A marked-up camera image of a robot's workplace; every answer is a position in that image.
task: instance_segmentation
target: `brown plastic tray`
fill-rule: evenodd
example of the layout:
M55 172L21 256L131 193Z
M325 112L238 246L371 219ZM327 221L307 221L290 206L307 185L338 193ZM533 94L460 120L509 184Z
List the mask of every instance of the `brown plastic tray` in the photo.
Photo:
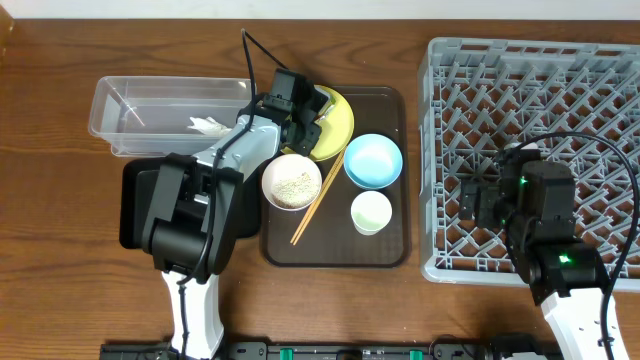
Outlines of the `brown plastic tray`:
M402 96L389 87L336 86L351 105L355 118L352 139L377 133L392 139L403 157L400 177L380 190L391 201L391 222L373 236L357 232L351 221L351 202L364 190L344 172L338 175L322 203L309 221L298 244L291 237L306 209L287 212L273 207L263 196L260 248L264 257L276 266L286 267L373 267L400 265L409 255L408 170L405 111ZM318 163L326 176L336 157Z

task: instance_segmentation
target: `small white cup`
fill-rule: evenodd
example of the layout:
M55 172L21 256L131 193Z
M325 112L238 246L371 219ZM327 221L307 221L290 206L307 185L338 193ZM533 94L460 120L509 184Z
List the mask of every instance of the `small white cup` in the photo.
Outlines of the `small white cup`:
M391 221L391 213L391 202L377 191L365 191L351 203L351 220L362 235L382 230Z

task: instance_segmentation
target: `green connector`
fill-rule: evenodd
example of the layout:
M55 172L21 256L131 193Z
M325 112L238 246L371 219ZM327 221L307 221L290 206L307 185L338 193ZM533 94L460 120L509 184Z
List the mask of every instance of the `green connector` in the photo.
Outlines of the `green connector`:
M422 360L422 351L420 350L409 351L409 360Z
M293 360L293 349L280 349L280 360Z

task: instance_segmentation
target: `white tissue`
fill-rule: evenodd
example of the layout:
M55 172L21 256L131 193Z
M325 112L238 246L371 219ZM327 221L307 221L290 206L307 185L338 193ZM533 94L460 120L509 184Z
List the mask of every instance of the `white tissue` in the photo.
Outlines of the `white tissue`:
M189 129L193 129L196 131L200 131L204 135L218 136L223 137L231 131L231 128L228 128L219 122L215 121L212 117L208 117L206 119L201 118L189 118L191 122L193 122L192 126L187 126Z

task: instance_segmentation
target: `yellow plate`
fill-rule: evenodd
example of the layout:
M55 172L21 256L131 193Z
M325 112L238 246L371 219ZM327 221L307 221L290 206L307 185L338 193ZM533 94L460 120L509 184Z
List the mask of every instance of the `yellow plate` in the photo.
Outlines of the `yellow plate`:
M353 111L347 100L337 91L326 86L317 85L328 92L336 100L336 103L327 117L318 125L322 128L318 143L311 150L309 158L313 161L323 161L336 156L349 144L353 135ZM285 154L294 154L289 148L282 150Z

